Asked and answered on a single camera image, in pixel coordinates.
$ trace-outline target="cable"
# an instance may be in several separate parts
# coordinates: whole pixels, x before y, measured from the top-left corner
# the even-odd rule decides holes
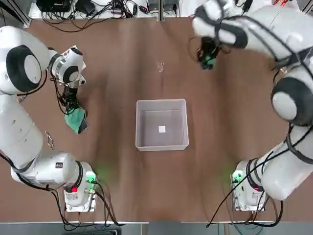
[[[178,12],[179,12],[179,17],[181,17],[179,2],[180,0],[178,0]]]
[[[35,89],[35,90],[31,91],[31,92],[24,93],[24,94],[17,94],[17,96],[30,95],[30,94],[36,93],[37,91],[39,91],[45,85],[45,82],[47,81],[47,77],[48,77],[48,73],[47,73],[47,70],[45,70],[44,82],[37,89]]]
[[[195,59],[195,58],[192,56],[191,52],[190,52],[190,44],[191,44],[191,41],[192,41],[193,39],[195,39],[195,38],[196,38],[196,37],[192,37],[192,38],[189,39],[187,51],[188,51],[188,54],[189,54],[190,58],[191,58],[194,62],[198,63],[198,60]]]
[[[244,2],[243,4],[241,4],[240,6],[238,6],[238,5],[236,5],[236,4],[235,4],[235,6],[236,6],[236,7],[242,7],[244,4],[245,4],[245,2]]]
[[[3,20],[4,20],[4,26],[6,26],[5,16],[4,16],[4,13],[3,13],[3,8],[2,8],[2,7],[1,7],[1,13],[2,13],[2,16],[3,16]]]
[[[264,31],[266,31],[269,35],[271,35],[275,40],[277,40],[278,42],[281,43],[281,45],[287,49],[291,55],[295,55],[298,59],[298,62],[300,62],[300,64],[304,67],[304,69],[308,72],[308,74],[310,75],[310,77],[312,78],[313,80],[313,74],[311,72],[311,70],[308,68],[308,66],[304,63],[303,60],[300,59],[299,55],[294,52],[285,42],[283,42],[283,40],[281,40],[276,34],[274,34],[273,32],[271,32],[267,27],[265,27],[263,24],[261,24],[260,22],[258,22],[257,20],[249,17],[249,16],[232,16],[232,17],[229,17],[229,18],[226,18],[226,19],[246,19],[246,20],[249,20],[250,22],[253,22],[254,24],[258,25],[261,29],[263,29]]]
[[[275,227],[281,221],[281,219],[283,217],[283,212],[284,212],[284,202],[280,201],[280,212],[279,212],[278,218],[276,219],[276,221],[274,223],[272,223],[272,224],[260,224],[260,223],[252,222],[252,224],[258,225],[258,226],[261,226],[264,228]]]
[[[311,126],[309,129],[308,129],[308,131],[295,143],[295,144],[293,144],[293,147],[295,147],[295,146],[297,146],[311,131],[312,131],[312,129],[313,129],[313,127]],[[216,209],[216,211],[215,211],[215,213],[213,214],[213,216],[212,216],[212,218],[211,218],[211,220],[210,220],[210,222],[206,225],[206,227],[208,228],[208,227],[210,227],[210,225],[212,224],[212,222],[213,222],[213,219],[215,218],[215,216],[216,216],[216,214],[217,214],[217,212],[219,211],[219,209],[221,208],[221,206],[222,206],[222,204],[226,201],[226,199],[230,196],[230,194],[252,173],[252,172],[254,172],[258,167],[260,167],[260,166],[262,166],[262,165],[264,165],[265,163],[267,163],[268,161],[270,161],[270,160],[273,160],[273,159],[275,159],[275,158],[277,158],[277,157],[279,157],[280,155],[282,155],[283,153],[286,153],[286,152],[288,152],[289,151],[289,149],[285,149],[285,150],[283,150],[283,151],[281,151],[281,152],[279,152],[279,153],[277,153],[276,155],[274,155],[274,156],[272,156],[272,157],[270,157],[270,158],[268,158],[268,159],[266,159],[266,160],[264,160],[264,162],[262,162],[262,163],[260,163],[260,164],[257,164],[227,195],[226,195],[226,197],[221,201],[221,203],[218,205],[218,207],[217,207],[217,209]]]
[[[263,192],[261,193],[261,197],[260,197],[260,199],[259,199],[258,206],[256,207],[255,216],[254,216],[254,219],[252,220],[253,222],[256,220],[256,217],[257,217],[257,215],[258,215],[258,212],[262,211],[263,208],[265,207],[265,204],[268,202],[269,197],[267,197],[266,201],[264,202],[264,204],[262,205],[262,207],[259,209],[259,206],[260,206],[260,203],[261,203],[261,200],[262,200],[262,197],[263,197],[264,193],[265,193],[265,191],[263,191]]]
[[[275,73],[275,75],[273,77],[273,84],[275,84],[275,80],[276,80],[276,77],[277,77],[278,74],[279,74],[279,70],[277,70],[277,72]]]
[[[110,208],[109,208],[109,206],[108,206],[106,200],[104,199],[104,197],[103,197],[100,193],[98,193],[98,192],[95,192],[95,194],[96,194],[98,197],[100,197],[100,199],[103,201],[104,206],[105,206],[106,209],[108,210],[108,213],[109,213],[109,215],[110,215],[110,218],[111,218],[112,222],[113,222],[116,226],[124,226],[125,224],[119,224],[119,223],[116,221],[116,219],[115,219],[115,217],[112,215],[112,212],[111,212],[111,210],[110,210]]]
[[[61,31],[61,32],[65,32],[65,33],[76,33],[76,32],[80,32],[80,31],[82,31],[82,30],[87,29],[88,27],[92,26],[93,24],[98,24],[98,23],[104,22],[104,21],[109,20],[109,19],[121,19],[121,18],[124,18],[124,17],[125,17],[124,11],[127,11],[127,10],[124,10],[124,11],[122,12],[122,15],[121,15],[120,17],[110,17],[110,18],[105,18],[105,19],[102,19],[102,20],[100,20],[100,21],[96,21],[96,22],[90,23],[90,21],[93,20],[93,19],[96,18],[96,17],[97,17],[97,19],[99,19],[100,15],[101,15],[103,12],[105,12],[105,11],[107,11],[107,10],[110,10],[111,7],[112,7],[112,2],[110,1],[110,2],[108,2],[107,5],[104,5],[104,7],[103,7],[100,11],[98,11],[98,12],[97,12],[96,14],[94,14],[90,19],[88,19],[87,22],[86,22],[82,27],[77,26],[77,25],[72,21],[73,19],[75,19],[75,16],[74,16],[74,17],[70,17],[70,16],[71,16],[71,15],[70,15],[68,18],[65,19],[65,20],[71,20],[72,24],[73,24],[76,28],[78,28],[78,30],[72,30],[72,31],[70,31],[70,30],[64,30],[64,29],[58,28],[58,27],[55,26],[54,24],[63,23],[65,20],[62,21],[62,22],[57,22],[57,23],[49,22],[49,21],[44,17],[43,12],[42,12],[42,19],[43,19],[43,21],[44,21],[46,24],[48,24],[49,26],[51,26],[51,27],[53,27],[53,28],[55,28],[55,29],[57,29],[57,30],[59,30],[59,31]]]
[[[64,115],[70,115],[72,113],[74,113],[74,111],[76,110],[75,107],[79,106],[79,103],[78,103],[78,100],[76,100],[76,103],[74,103],[72,105],[72,107],[69,107],[70,103],[67,102],[66,103],[66,107],[65,107],[65,111],[62,109],[61,107],[61,103],[60,103],[60,100],[63,100],[63,102],[66,102],[66,100],[64,101],[64,96],[60,94],[59,92],[59,89],[58,89],[58,84],[57,84],[57,79],[55,76],[53,76],[51,74],[52,78],[50,79],[51,81],[53,81],[54,83],[54,88],[55,88],[55,93],[56,93],[56,96],[57,96],[57,101],[58,101],[58,105],[59,105],[59,108],[61,110],[61,112],[64,114]]]

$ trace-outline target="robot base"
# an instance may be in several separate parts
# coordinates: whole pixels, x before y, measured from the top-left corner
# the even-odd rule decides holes
[[[246,176],[245,174],[246,170],[236,170],[231,176],[230,176],[230,182],[231,182],[231,189],[233,189],[236,185],[238,185],[238,182],[240,182],[240,179],[238,180],[238,175],[240,175],[241,179]],[[232,193],[232,201],[233,205],[235,207],[236,211],[254,211],[261,209],[263,207],[263,204],[265,202],[266,194],[263,192],[259,192],[252,188],[248,180],[244,180],[240,183],[240,185],[233,191]]]
[[[82,181],[77,192],[66,192],[64,197],[67,212],[94,212],[96,205],[96,185],[90,183],[96,181],[96,176],[91,166],[86,162],[80,162],[83,167]]]

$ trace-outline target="white shelf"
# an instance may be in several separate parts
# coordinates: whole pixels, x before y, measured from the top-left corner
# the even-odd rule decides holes
[[[110,0],[93,0],[95,3],[99,4],[99,5],[106,5]],[[177,9],[177,17],[188,17],[188,16],[191,16],[195,13],[196,11],[196,8],[204,3],[206,3],[207,0],[179,0],[179,10]],[[146,0],[134,0],[134,2],[136,2],[138,5],[142,5],[144,7],[147,6],[147,3],[146,3]],[[256,9],[266,5],[267,1],[265,2],[262,2],[262,1],[255,1],[256,3],[253,4],[253,7],[255,7]],[[96,5],[95,4],[95,7],[96,7],[96,11],[100,11],[103,7],[102,6],[99,6],[99,5]],[[133,12],[133,6],[134,4],[131,2],[131,1],[128,1],[127,2],[127,6],[129,8],[129,10],[131,12]],[[299,6],[298,6],[298,3],[297,3],[297,0],[293,0],[293,1],[288,1],[286,3],[286,6],[285,7],[291,7],[291,8],[294,8],[296,10],[299,10]],[[70,12],[66,12],[64,14],[64,18],[67,18],[68,16],[70,15]],[[170,12],[164,12],[164,17],[175,17],[175,13],[174,11],[170,11]],[[42,19],[42,16],[41,16],[41,11],[38,9],[37,5],[35,3],[32,3],[31,5],[31,8],[30,8],[30,11],[29,11],[29,14],[28,16],[30,18],[33,18],[33,19]],[[105,19],[105,18],[110,18],[110,17],[118,17],[119,15],[115,14],[113,15],[111,13],[110,10],[108,11],[105,11],[104,13],[102,13],[100,16],[99,16],[99,19]],[[157,11],[151,13],[151,14],[144,14],[143,12],[141,12],[139,9],[138,9],[138,13],[137,13],[137,16],[138,18],[144,18],[144,17],[157,17],[158,16],[158,13]],[[82,20],[82,19],[85,19],[86,18],[86,15],[84,13],[76,13],[75,15],[75,18],[77,20]]]
[[[94,1],[95,3],[97,3],[97,4],[99,4],[99,5],[104,6],[104,5],[106,5],[110,0],[93,0],[93,1]],[[142,5],[142,6],[146,6],[146,5],[147,5],[147,3],[146,3],[145,0],[134,0],[134,2],[135,2],[136,4]],[[96,11],[100,11],[103,7],[102,7],[102,6],[99,6],[99,5],[97,5],[97,4],[95,4]],[[130,10],[131,12],[133,12],[133,6],[134,6],[134,4],[133,4],[132,2],[130,2],[130,1],[128,1],[128,2],[127,2],[127,6],[128,6],[128,8],[129,8],[129,10]],[[64,18],[67,18],[67,17],[71,14],[72,11],[73,11],[73,9],[71,9],[70,12],[66,12],[66,13],[64,14],[64,16],[63,16],[62,13],[61,13],[61,15],[62,15]],[[49,17],[46,17],[46,12],[43,12],[43,15],[44,15],[45,19],[50,20]],[[29,10],[28,16],[29,16],[30,18],[32,18],[32,19],[42,19],[42,13],[41,13],[41,11],[39,10],[39,8],[37,7],[37,5],[36,5],[35,3],[32,3],[32,4],[31,4],[31,7],[30,7],[30,10]],[[148,14],[148,15],[146,15],[146,14],[144,14],[143,12],[141,12],[141,11],[138,9],[138,13],[137,13],[137,16],[136,16],[136,17],[142,18],[142,17],[156,17],[156,16],[157,16],[157,14]],[[118,15],[118,14],[113,15],[110,10],[107,10],[107,11],[103,12],[103,13],[99,16],[99,18],[98,18],[98,16],[95,17],[94,20],[97,20],[97,19],[106,19],[106,18],[110,18],[110,17],[117,17],[117,18],[118,18],[119,15]],[[77,20],[84,20],[85,18],[86,18],[86,15],[85,15],[84,13],[79,13],[79,12],[77,12],[76,15],[75,15],[75,19],[77,19]]]

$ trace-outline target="white square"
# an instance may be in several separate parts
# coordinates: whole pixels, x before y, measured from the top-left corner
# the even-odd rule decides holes
[[[159,133],[165,133],[165,126],[158,126]]]

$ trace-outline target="electronic equipment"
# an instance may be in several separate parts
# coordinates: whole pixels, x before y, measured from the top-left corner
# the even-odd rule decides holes
[[[87,16],[95,13],[95,5],[90,0],[78,0],[76,3],[76,9]]]
[[[37,0],[36,5],[42,12],[69,12],[72,0]]]
[[[148,0],[149,11],[158,11],[159,0]],[[163,9],[164,11],[172,11],[174,4],[178,5],[178,0],[164,0]]]

